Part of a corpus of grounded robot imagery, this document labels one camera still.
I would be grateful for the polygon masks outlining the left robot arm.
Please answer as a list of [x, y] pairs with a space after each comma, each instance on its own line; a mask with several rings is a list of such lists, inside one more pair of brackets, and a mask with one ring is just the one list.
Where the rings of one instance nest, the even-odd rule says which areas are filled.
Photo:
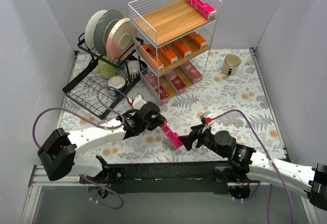
[[103, 183], [109, 176], [105, 161], [100, 158], [88, 160], [81, 155], [103, 144], [137, 137], [145, 130], [153, 131], [165, 120], [157, 105], [142, 101], [103, 125], [94, 124], [88, 129], [71, 132], [55, 129], [37, 154], [51, 181], [74, 173], [91, 176], [97, 183]]

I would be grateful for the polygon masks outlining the orange toothpaste box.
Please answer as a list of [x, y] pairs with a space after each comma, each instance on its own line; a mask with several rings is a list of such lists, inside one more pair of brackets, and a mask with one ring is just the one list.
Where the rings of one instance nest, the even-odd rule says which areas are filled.
[[147, 44], [142, 44], [138, 47], [139, 52], [143, 56], [143, 58], [148, 62], [148, 64], [156, 71], [161, 71], [164, 69], [164, 64], [161, 62], [160, 59], [153, 54], [151, 49]]
[[188, 34], [188, 37], [198, 48], [201, 49], [206, 46], [206, 40], [200, 34], [191, 32]]
[[163, 46], [159, 50], [169, 64], [174, 64], [178, 61], [177, 55], [170, 48]]
[[183, 58], [189, 57], [192, 54], [189, 46], [180, 39], [173, 41], [174, 47], [178, 50]]

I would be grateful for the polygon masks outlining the magenta toothpaste box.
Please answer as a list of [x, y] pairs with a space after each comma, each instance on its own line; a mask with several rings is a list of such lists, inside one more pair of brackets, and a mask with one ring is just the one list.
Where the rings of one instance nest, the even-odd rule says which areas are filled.
[[169, 126], [167, 120], [160, 124], [160, 129], [164, 132], [168, 140], [174, 146], [175, 149], [183, 146], [183, 143], [179, 140], [179, 135], [175, 133]]
[[217, 16], [217, 10], [208, 3], [203, 3], [201, 0], [186, 0], [186, 2], [207, 20]]

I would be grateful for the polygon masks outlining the red 3D toothpaste box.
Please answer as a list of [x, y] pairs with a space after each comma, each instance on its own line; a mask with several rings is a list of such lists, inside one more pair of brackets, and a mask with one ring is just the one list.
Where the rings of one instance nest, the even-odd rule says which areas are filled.
[[169, 72], [164, 74], [165, 79], [173, 88], [176, 94], [181, 94], [186, 90], [185, 83], [181, 80], [179, 75], [175, 70], [170, 70]]
[[159, 83], [158, 77], [152, 73], [148, 72], [143, 74], [143, 80], [151, 94], [157, 99], [160, 104], [164, 104], [169, 99], [169, 94], [164, 89], [164, 87]]
[[190, 62], [187, 61], [179, 66], [183, 73], [190, 79], [192, 84], [199, 82], [202, 79], [201, 73], [197, 68]]

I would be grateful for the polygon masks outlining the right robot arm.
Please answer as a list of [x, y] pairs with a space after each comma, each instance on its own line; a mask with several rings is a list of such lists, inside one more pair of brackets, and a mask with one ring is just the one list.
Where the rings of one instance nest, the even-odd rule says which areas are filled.
[[193, 126], [187, 136], [179, 140], [187, 150], [205, 146], [222, 158], [228, 166], [217, 168], [217, 179], [225, 182], [243, 183], [247, 180], [260, 181], [278, 187], [286, 186], [289, 191], [305, 197], [315, 207], [326, 210], [326, 165], [302, 166], [268, 157], [248, 146], [238, 144], [228, 131], [215, 134], [200, 124]]

